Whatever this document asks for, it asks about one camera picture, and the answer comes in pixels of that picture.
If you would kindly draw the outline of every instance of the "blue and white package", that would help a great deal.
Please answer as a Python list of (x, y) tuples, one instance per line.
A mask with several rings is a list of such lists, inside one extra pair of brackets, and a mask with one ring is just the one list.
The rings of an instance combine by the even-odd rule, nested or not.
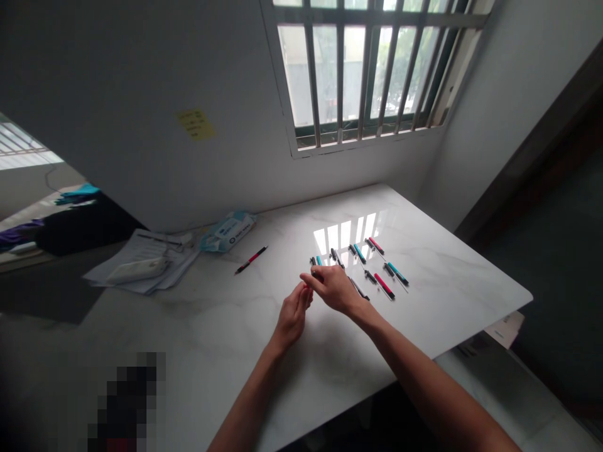
[(242, 210), (231, 212), (201, 237), (201, 251), (227, 252), (256, 225), (257, 215)]

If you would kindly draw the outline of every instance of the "human hand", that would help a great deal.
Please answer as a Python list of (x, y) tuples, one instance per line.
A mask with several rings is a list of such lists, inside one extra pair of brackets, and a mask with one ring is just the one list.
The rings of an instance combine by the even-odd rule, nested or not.
[(306, 321), (306, 309), (310, 307), (313, 295), (314, 291), (300, 282), (283, 301), (281, 313), (269, 343), (278, 353), (285, 353), (302, 335)]
[(340, 266), (312, 266), (310, 270), (323, 281), (307, 273), (300, 274), (300, 278), (320, 295), (329, 308), (349, 316), (355, 307), (368, 303)]

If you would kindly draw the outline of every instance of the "red pen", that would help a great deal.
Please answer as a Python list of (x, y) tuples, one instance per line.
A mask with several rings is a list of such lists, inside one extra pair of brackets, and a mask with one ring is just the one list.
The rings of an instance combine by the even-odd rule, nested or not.
[(373, 245), (375, 245), (375, 248), (377, 249), (377, 251), (379, 251), (381, 254), (385, 254), (385, 251), (383, 251), (383, 250), (381, 249), (381, 247), (380, 247), (379, 245), (377, 245), (377, 242), (375, 242), (375, 239), (374, 239), (374, 238), (369, 237), (369, 240), (371, 241), (371, 243), (372, 243)]
[(259, 256), (260, 254), (262, 254), (264, 251), (266, 251), (266, 248), (268, 248), (268, 245), (266, 245), (265, 247), (263, 247), (260, 251), (258, 251), (257, 253), (255, 253), (250, 260), (248, 260), (247, 262), (245, 262), (245, 265), (242, 265), (241, 267), (239, 267), (239, 269), (234, 273), (234, 274), (239, 274), (241, 273), (243, 270), (245, 270), (247, 267), (249, 267), (249, 264), (252, 263), (253, 261), (256, 260), (257, 256)]
[(394, 293), (389, 290), (388, 285), (381, 279), (381, 276), (379, 276), (378, 274), (375, 273), (375, 278), (377, 278), (377, 281), (379, 281), (379, 284), (381, 285), (381, 287), (383, 288), (383, 290), (385, 291), (385, 293), (388, 295), (388, 297), (390, 299), (394, 299)]

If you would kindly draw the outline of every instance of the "white marble table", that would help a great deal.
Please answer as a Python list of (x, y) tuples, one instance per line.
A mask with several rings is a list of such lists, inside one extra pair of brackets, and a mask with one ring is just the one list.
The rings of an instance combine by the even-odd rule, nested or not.
[[(368, 235), (409, 280), (408, 293), (367, 251)], [(395, 301), (364, 278), (347, 253), (351, 242), (362, 244), (367, 268), (386, 279)], [(75, 449), (116, 366), (133, 365), (137, 352), (165, 353), (149, 444), (204, 450), (267, 343), (283, 298), (308, 271), (310, 256), (328, 262), (332, 246), (377, 310), (431, 358), (532, 300), (394, 190), (374, 185), (262, 213), (230, 253), (201, 255), (177, 287), (152, 298), (108, 289), (78, 327), (4, 320), (1, 351), (16, 397), (59, 449)], [(258, 450), (283, 447), (393, 381), (368, 337), (316, 296), (284, 362)]]

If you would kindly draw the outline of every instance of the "window frame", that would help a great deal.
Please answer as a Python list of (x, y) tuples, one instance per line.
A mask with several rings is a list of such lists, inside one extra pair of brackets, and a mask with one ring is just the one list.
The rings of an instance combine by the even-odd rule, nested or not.
[[(272, 0), (259, 0), (264, 18), (264, 27), (268, 39), (269, 50), (273, 63), (273, 70), (278, 88), (281, 108), (285, 117), (285, 126), (290, 145), (291, 157), (294, 159), (306, 158), (316, 155), (330, 154), (349, 149), (374, 146), (375, 144), (387, 144), (401, 141), (409, 136), (424, 136), (440, 132), (445, 126), (446, 117), (439, 126), (433, 125), (433, 116), (442, 96), (443, 87), (447, 84), (450, 75), (450, 67), (455, 64), (456, 53), (462, 41), (465, 30), (481, 30), (489, 14), (474, 14), (473, 8), (479, 0), (448, 0), (445, 12), (429, 13), (430, 0), (423, 0), (420, 12), (402, 11), (403, 0), (398, 0), (395, 11), (383, 11), (383, 0), (368, 0), (367, 10), (344, 9), (344, 0), (337, 1), (337, 8), (312, 8), (310, 0), (302, 0), (299, 6), (275, 6)], [(337, 122), (318, 124), (318, 102), (316, 95), (316, 74), (313, 61), (313, 33), (315, 25), (335, 25), (337, 27)], [(281, 51), (281, 43), (278, 34), (279, 25), (297, 25), (305, 28), (308, 72), (310, 76), (310, 91), (312, 96), (312, 112), (314, 124), (309, 126), (295, 127), (293, 122), (293, 111), (286, 79), (285, 63)], [(362, 63), (362, 86), (359, 106), (359, 118), (353, 121), (342, 120), (342, 98), (343, 98), (343, 58), (341, 48), (343, 47), (343, 30), (345, 26), (356, 25), (365, 27), (364, 59)], [(375, 66), (377, 62), (377, 48), (379, 45), (379, 33), (382, 26), (392, 26), (392, 38), (389, 46), (386, 75), (384, 80), (384, 93), (389, 90), (391, 71), (396, 49), (398, 30), (402, 26), (415, 26), (415, 40), (411, 51), (411, 63), (406, 74), (404, 92), (400, 102), (398, 115), (385, 116), (386, 95), (382, 95), (379, 117), (371, 119), (371, 102), (374, 89)], [(433, 26), (437, 28), (437, 40), (433, 53), (430, 55), (428, 70), (425, 74), (426, 82), (423, 84), (419, 97), (417, 111), (415, 113), (403, 113), (405, 99), (414, 70), (416, 55), (421, 43), (423, 29)], [(394, 130), (382, 133), (384, 124), (391, 124), (395, 120)], [(354, 127), (357, 130), (358, 123), (362, 121), (363, 134), (366, 129), (374, 129), (371, 136), (362, 136), (350, 141), (342, 140), (342, 133), (346, 127)], [(298, 139), (307, 136), (313, 140), (323, 133), (337, 133), (337, 142), (324, 146), (298, 148)]]

